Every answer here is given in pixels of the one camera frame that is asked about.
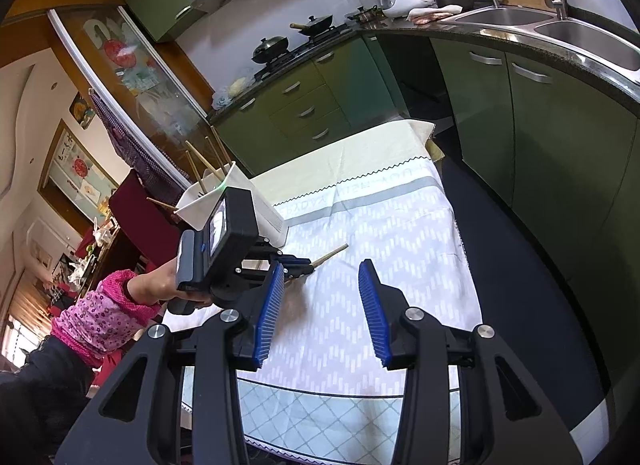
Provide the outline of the pink patterned sleeve forearm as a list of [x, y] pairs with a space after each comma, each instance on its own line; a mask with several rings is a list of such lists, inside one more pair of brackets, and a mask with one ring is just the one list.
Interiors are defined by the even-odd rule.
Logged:
[[129, 297], [127, 284], [135, 276], [131, 270], [120, 270], [105, 277], [52, 321], [51, 335], [89, 367], [100, 367], [107, 355], [128, 343], [160, 312], [158, 303], [139, 305]]

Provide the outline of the person's left hand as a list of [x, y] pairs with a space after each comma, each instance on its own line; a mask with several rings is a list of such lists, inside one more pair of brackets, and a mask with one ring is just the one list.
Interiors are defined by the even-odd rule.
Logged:
[[177, 259], [171, 259], [153, 271], [133, 277], [126, 285], [130, 299], [138, 305], [153, 306], [171, 299], [192, 301], [196, 307], [208, 307], [212, 298], [198, 292], [179, 291], [176, 287]]

